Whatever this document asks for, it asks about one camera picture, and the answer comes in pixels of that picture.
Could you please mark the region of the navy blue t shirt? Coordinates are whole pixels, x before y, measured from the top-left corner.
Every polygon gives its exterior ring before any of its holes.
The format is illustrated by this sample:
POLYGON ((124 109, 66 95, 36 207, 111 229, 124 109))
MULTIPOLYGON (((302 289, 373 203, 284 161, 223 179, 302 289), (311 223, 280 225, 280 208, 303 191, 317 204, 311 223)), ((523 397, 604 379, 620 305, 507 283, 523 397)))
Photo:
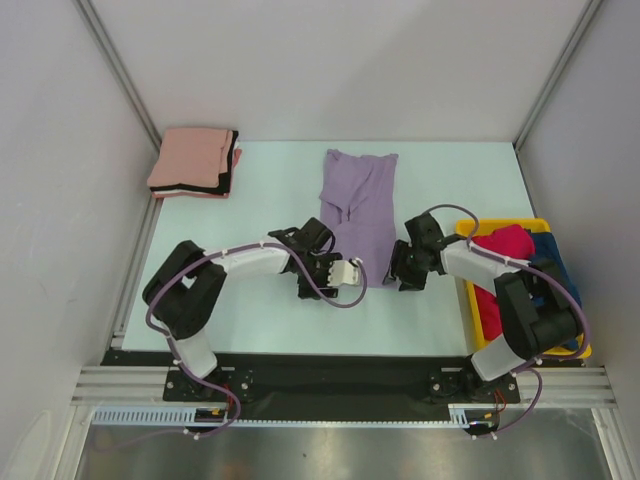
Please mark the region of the navy blue t shirt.
MULTIPOLYGON (((529 257, 530 265, 552 261, 560 271, 562 279, 561 283, 564 288, 571 294, 579 307, 582 307, 579 291, 574 282, 570 279, 554 235, 551 232, 533 231, 528 231, 528 234, 534 244, 534 253, 529 257)), ((545 293, 538 283, 539 278, 535 275, 532 275, 526 280, 526 285, 529 288, 532 303, 535 305, 536 309, 543 308, 546 304, 545 293)))

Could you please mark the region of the right corner aluminium post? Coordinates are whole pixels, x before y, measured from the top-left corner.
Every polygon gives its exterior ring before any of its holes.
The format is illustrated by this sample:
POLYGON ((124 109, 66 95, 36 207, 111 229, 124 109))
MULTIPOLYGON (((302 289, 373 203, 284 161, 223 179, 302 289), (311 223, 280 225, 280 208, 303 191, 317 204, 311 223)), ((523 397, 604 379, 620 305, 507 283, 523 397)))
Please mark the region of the right corner aluminium post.
POLYGON ((512 142, 516 153, 519 153, 522 150, 527 139, 543 115, 544 109, 559 86, 562 77, 569 68, 571 61, 577 54, 585 36, 604 4, 605 2, 603 0, 589 0, 585 2, 576 23, 572 27, 566 42, 560 50, 558 57, 542 85, 541 90, 536 96, 520 129, 518 130, 517 135, 515 136, 514 141, 512 142))

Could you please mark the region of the red t shirt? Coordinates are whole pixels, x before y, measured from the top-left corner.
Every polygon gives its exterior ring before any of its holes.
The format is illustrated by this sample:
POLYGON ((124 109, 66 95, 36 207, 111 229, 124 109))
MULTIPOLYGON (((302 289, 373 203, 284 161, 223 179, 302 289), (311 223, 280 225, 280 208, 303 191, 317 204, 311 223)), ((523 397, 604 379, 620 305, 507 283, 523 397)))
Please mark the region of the red t shirt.
MULTIPOLYGON (((496 229, 489 235, 475 236, 473 242, 481 248, 518 260, 529 260, 535 253, 530 234, 520 225, 512 224, 496 229)), ((493 341, 502 334, 502 322, 496 297, 474 287, 484 339, 493 341)))

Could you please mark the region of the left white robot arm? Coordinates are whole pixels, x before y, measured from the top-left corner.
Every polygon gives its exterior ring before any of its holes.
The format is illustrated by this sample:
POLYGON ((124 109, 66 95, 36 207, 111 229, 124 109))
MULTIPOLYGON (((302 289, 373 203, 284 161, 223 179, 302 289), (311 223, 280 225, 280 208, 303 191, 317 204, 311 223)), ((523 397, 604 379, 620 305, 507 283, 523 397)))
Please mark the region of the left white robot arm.
POLYGON ((207 253, 191 240, 180 242, 143 289, 145 322, 167 342, 178 366, 189 371, 186 387, 197 398, 221 387, 218 360, 205 327, 230 279, 291 273, 302 299, 332 300, 337 288, 330 269, 344 259, 335 236, 312 218, 302 228, 276 230, 262 241, 207 253))

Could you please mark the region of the corner aluminium post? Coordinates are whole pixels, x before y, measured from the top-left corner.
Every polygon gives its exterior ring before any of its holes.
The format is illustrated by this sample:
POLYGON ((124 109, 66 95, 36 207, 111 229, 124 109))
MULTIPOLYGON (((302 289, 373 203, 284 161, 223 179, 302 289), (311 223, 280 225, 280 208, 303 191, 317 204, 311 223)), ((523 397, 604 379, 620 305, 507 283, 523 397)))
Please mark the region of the corner aluminium post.
POLYGON ((146 137, 155 151, 158 152, 161 146, 159 131, 94 3, 89 0, 73 0, 72 4, 76 8, 89 35, 95 42, 101 57, 113 75, 116 84, 124 95, 127 104, 142 127, 146 137))
POLYGON ((542 85, 541 90, 536 96, 520 129, 518 130, 517 135, 515 136, 514 141, 512 142, 516 153, 519 153, 522 150, 527 139, 543 115, 544 109, 559 86, 562 77, 569 68, 571 61, 577 54, 585 36, 604 4, 605 2, 603 0, 589 0, 585 2, 576 23, 572 27, 566 42, 560 50, 558 57, 542 85))

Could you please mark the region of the aluminium frame rail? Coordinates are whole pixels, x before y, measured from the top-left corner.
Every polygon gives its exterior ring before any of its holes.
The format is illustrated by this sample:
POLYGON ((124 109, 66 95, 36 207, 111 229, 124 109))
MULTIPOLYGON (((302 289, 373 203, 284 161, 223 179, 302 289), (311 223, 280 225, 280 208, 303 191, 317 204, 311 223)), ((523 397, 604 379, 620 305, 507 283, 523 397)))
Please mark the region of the aluminium frame rail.
POLYGON ((85 367, 71 404, 146 406, 161 403, 168 371, 168 367, 85 367))

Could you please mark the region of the left corner aluminium post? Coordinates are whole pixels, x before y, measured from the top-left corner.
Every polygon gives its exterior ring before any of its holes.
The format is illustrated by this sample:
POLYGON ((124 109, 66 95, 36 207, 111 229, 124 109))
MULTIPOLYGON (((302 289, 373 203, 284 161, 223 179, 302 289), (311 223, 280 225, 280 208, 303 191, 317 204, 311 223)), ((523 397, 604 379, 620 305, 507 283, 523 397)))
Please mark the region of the left corner aluminium post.
POLYGON ((159 131, 94 3, 89 0, 73 0, 72 4, 76 8, 89 35, 95 42, 101 57, 113 75, 116 84, 124 95, 127 104, 142 127, 146 137, 155 151, 158 152, 161 146, 159 131))

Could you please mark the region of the purple t shirt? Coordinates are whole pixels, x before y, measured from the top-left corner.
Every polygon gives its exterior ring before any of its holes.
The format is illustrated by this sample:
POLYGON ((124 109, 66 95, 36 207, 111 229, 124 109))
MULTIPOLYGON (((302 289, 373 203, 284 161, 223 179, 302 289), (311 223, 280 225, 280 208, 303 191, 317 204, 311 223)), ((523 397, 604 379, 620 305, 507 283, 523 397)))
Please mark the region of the purple t shirt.
POLYGON ((371 288, 384 286, 396 241, 397 162, 396 154, 353 156, 337 149, 328 150, 324 161, 320 221, 345 259, 363 261, 371 288))

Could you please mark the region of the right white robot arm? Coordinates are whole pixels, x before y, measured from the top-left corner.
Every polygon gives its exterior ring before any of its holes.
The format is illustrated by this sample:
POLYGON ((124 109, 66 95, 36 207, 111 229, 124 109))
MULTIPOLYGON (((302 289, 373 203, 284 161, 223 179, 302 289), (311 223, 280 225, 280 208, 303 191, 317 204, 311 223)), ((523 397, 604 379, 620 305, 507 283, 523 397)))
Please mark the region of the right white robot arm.
POLYGON ((489 222, 472 216, 467 233, 446 235, 430 208, 405 222, 407 241, 395 242, 385 281, 401 291, 422 291, 428 275, 450 275, 494 296, 502 332, 467 359, 461 376, 463 393, 484 401, 497 389, 497 379, 524 370, 538 360, 553 359, 554 348, 580 342, 574 359, 589 347, 586 316, 550 259, 530 262, 500 254, 474 241, 487 233, 489 222))

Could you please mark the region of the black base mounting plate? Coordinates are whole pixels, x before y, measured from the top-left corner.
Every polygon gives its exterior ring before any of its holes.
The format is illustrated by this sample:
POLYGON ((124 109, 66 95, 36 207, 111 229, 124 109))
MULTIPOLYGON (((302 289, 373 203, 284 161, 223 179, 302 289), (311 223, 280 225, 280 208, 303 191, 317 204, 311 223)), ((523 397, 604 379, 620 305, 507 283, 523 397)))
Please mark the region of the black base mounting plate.
POLYGON ((505 375, 487 384, 463 357, 221 353, 198 383, 167 352, 110 350, 105 366, 168 367, 163 400, 228 406, 246 420, 443 420, 451 404, 502 409, 520 401, 505 375))

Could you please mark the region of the yellow plastic bin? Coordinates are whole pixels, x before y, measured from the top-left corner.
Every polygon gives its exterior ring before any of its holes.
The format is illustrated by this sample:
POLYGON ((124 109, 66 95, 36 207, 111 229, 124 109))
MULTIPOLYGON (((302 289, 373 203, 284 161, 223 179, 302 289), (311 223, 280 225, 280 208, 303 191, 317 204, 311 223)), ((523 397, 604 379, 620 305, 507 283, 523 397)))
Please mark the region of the yellow plastic bin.
MULTIPOLYGON (((541 218, 530 219, 481 219, 479 222, 472 220, 460 220, 456 224, 455 232, 463 237, 471 236, 472 241, 475 236, 489 235, 494 230, 506 227, 508 225, 520 225, 527 232, 551 232, 551 227, 548 222, 541 218)), ((466 284, 467 296, 471 307, 471 315, 474 326, 475 343, 478 348, 483 348, 488 345, 484 339, 483 329, 480 321, 478 305, 476 301, 476 295, 474 287, 476 285, 468 282, 466 284)))

